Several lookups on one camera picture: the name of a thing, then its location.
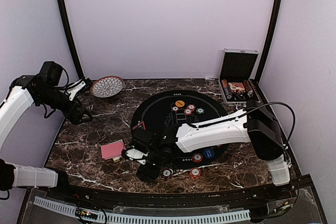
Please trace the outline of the orange dealer button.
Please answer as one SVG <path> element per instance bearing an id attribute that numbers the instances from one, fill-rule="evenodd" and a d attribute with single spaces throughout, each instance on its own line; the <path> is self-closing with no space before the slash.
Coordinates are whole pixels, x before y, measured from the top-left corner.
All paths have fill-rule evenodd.
<path id="1" fill-rule="evenodd" d="M 183 100 L 177 100 L 175 102 L 175 106 L 178 108 L 183 108 L 185 106 L 185 102 Z"/>

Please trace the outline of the red playing card deck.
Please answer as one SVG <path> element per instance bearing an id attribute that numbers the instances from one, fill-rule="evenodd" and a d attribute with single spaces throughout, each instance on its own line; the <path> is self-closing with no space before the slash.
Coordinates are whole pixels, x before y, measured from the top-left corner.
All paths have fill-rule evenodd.
<path id="1" fill-rule="evenodd" d="M 125 149 L 122 140 L 101 146 L 101 155 L 105 160 L 120 157 L 122 151 Z"/>

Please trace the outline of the left black frame post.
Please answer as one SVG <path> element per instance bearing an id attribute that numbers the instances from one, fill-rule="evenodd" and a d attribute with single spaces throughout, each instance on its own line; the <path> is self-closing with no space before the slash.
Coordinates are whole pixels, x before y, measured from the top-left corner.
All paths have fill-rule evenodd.
<path id="1" fill-rule="evenodd" d="M 76 74 L 79 79 L 85 78 L 85 75 L 84 75 L 80 60 L 79 60 L 79 56 L 77 53 L 75 41 L 72 35 L 65 0 L 57 0 L 57 4 L 58 4 L 58 9 L 60 13 L 63 30 L 66 36 L 67 45 L 70 51 L 73 65 L 76 70 Z"/>

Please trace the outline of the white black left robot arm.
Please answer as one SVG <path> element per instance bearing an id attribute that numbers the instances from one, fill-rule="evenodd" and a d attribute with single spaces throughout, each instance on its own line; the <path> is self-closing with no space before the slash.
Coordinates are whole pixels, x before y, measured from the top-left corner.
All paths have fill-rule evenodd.
<path id="1" fill-rule="evenodd" d="M 50 106 L 59 110 L 73 125 L 90 122 L 93 116 L 77 98 L 77 93 L 86 87 L 79 80 L 70 92 L 62 92 L 48 83 L 42 74 L 21 76 L 15 79 L 7 97 L 1 103 L 1 145 L 21 116 L 33 105 Z M 13 187 L 55 188 L 61 184 L 59 173 L 53 169 L 17 165 L 1 160 L 1 191 Z"/>

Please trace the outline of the right black frame post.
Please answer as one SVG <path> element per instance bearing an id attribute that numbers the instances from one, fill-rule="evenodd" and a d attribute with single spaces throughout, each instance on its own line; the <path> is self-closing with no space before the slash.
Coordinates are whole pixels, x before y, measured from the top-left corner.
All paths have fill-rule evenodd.
<path id="1" fill-rule="evenodd" d="M 267 58 L 268 58 L 268 54 L 270 52 L 272 40 L 273 40 L 275 29 L 276 29 L 278 15 L 279 15 L 279 11 L 280 11 L 280 5 L 281 5 L 281 0 L 274 0 L 273 6 L 272 6 L 272 11 L 271 11 L 270 22 L 269 22 L 269 26 L 268 26 L 268 30 L 267 30 L 267 34 L 266 34 L 265 43 L 264 43 L 264 47 L 263 47 L 262 54 L 261 54 L 261 57 L 260 57 L 257 72 L 256 72 L 256 75 L 255 75 L 255 81 L 257 83 L 260 82 L 260 80 L 262 78 L 262 75 L 263 75 L 264 68 L 266 66 L 266 61 L 267 61 Z"/>

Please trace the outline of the black front table rail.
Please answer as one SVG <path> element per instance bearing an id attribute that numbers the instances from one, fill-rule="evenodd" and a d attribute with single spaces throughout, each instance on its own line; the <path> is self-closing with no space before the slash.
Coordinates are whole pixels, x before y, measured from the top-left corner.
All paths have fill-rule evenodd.
<path id="1" fill-rule="evenodd" d="M 105 209 L 112 209 L 116 206 L 187 208 L 219 205 L 228 205 L 231 208 L 254 208 L 271 201 L 294 199 L 297 196 L 297 190 L 296 180 L 278 187 L 266 184 L 245 189 L 190 194 L 122 193 L 79 186 L 69 186 L 66 191 L 54 188 L 44 189 L 46 196 L 50 198 L 82 203 L 85 206 L 96 204 Z"/>

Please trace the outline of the red poker chip stack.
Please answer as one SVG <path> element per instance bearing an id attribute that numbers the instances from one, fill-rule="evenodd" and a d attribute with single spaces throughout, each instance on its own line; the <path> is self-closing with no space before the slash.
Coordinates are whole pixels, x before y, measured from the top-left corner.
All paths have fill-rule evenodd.
<path id="1" fill-rule="evenodd" d="M 202 175 L 202 171 L 199 168 L 192 168 L 190 170 L 190 178 L 199 179 Z"/>

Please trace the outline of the floral patterned ceramic bowl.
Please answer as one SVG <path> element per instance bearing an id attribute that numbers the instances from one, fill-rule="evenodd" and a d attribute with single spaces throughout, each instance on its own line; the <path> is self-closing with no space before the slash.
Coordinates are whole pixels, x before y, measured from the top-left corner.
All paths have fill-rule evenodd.
<path id="1" fill-rule="evenodd" d="M 118 94 L 124 88 L 124 81 L 118 76 L 107 76 L 95 81 L 90 89 L 97 98 L 109 98 Z"/>

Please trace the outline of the brown poker chip stack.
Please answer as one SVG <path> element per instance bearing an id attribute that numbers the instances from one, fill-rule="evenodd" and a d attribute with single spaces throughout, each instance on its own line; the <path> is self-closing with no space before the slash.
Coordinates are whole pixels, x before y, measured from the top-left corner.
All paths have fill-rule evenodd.
<path id="1" fill-rule="evenodd" d="M 174 173 L 174 170 L 171 169 L 171 168 L 168 168 L 168 169 L 164 169 L 163 172 L 162 172 L 162 176 L 164 177 L 171 177 Z"/>

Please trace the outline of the aluminium poker chip case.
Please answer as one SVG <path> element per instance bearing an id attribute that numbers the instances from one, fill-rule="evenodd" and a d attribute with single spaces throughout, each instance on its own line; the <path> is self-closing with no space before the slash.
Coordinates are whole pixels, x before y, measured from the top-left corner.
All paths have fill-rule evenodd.
<path id="1" fill-rule="evenodd" d="M 218 83 L 226 105 L 244 106 L 247 101 L 260 101 L 250 78 L 257 57 L 256 50 L 224 49 Z"/>

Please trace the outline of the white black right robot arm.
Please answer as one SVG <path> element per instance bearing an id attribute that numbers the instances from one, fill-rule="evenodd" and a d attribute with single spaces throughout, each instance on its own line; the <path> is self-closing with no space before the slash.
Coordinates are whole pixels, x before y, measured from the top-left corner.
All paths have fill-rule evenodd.
<path id="1" fill-rule="evenodd" d="M 163 165 L 193 155 L 191 168 L 200 163 L 197 155 L 217 154 L 215 146 L 251 142 L 257 157 L 267 163 L 275 186 L 290 182 L 290 160 L 285 158 L 285 143 L 277 118 L 266 105 L 248 102 L 246 108 L 226 116 L 202 122 L 183 122 L 172 125 L 145 125 L 133 131 L 132 144 L 142 156 L 137 171 L 140 180 L 151 182 L 159 176 Z"/>

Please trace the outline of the black frame post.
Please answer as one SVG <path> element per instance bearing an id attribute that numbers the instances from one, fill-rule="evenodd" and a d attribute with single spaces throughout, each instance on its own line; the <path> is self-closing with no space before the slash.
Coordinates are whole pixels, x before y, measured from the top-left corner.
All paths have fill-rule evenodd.
<path id="1" fill-rule="evenodd" d="M 272 11 L 271 11 L 270 22 L 269 22 L 269 26 L 268 26 L 268 30 L 267 30 L 267 34 L 266 34 L 265 43 L 264 43 L 264 47 L 263 47 L 262 54 L 261 54 L 261 57 L 260 57 L 257 72 L 256 72 L 256 75 L 255 75 L 255 81 L 257 83 L 260 82 L 260 80 L 262 78 L 262 75 L 263 75 L 264 68 L 266 66 L 266 61 L 267 61 L 267 58 L 268 58 L 268 54 L 270 52 L 272 40 L 273 40 L 275 29 L 276 29 L 278 15 L 279 15 L 279 11 L 280 11 L 280 5 L 281 5 L 281 0 L 274 0 L 273 6 L 272 6 Z"/>
<path id="2" fill-rule="evenodd" d="M 79 60 L 79 56 L 77 53 L 75 41 L 72 35 L 65 0 L 57 0 L 57 4 L 58 4 L 58 9 L 60 13 L 63 30 L 66 36 L 67 45 L 70 51 L 73 65 L 76 70 L 76 74 L 79 79 L 85 78 L 85 75 L 84 75 L 80 60 Z"/>

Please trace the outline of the blue small blind button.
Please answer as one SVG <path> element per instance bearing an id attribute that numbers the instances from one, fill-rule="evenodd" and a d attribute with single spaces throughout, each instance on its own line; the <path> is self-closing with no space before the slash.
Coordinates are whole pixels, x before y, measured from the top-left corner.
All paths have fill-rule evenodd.
<path id="1" fill-rule="evenodd" d="M 203 151 L 203 156 L 207 159 L 212 159 L 215 157 L 215 151 L 211 148 L 207 148 Z"/>

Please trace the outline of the round black poker mat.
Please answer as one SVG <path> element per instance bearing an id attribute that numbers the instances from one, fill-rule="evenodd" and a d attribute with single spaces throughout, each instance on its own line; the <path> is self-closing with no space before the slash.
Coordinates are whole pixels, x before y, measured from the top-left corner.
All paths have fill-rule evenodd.
<path id="1" fill-rule="evenodd" d="M 172 107 L 175 106 L 177 100 L 183 100 L 185 106 L 179 108 L 178 111 L 173 111 Z M 184 114 L 184 111 L 189 104 L 195 105 L 196 108 L 191 115 L 186 115 Z M 203 108 L 205 112 L 203 114 L 198 114 L 196 113 L 197 108 Z M 190 153 L 184 153 L 171 141 L 173 130 L 183 123 L 194 124 L 226 115 L 227 112 L 225 109 L 217 101 L 207 95 L 188 90 L 165 91 L 148 98 L 136 109 L 132 117 L 131 129 L 138 124 L 138 122 L 143 121 L 146 130 L 156 133 L 157 135 L 157 150 L 162 146 L 167 146 L 171 150 L 171 162 L 165 165 L 173 166 L 178 169 L 190 169 L 208 165 L 218 159 L 225 153 L 228 145 L 221 144 L 202 147 L 191 151 Z M 203 160 L 200 163 L 194 163 L 192 161 L 192 156 L 195 153 L 203 155 L 203 151 L 207 148 L 211 148 L 215 151 L 215 157 L 207 159 L 203 156 Z"/>

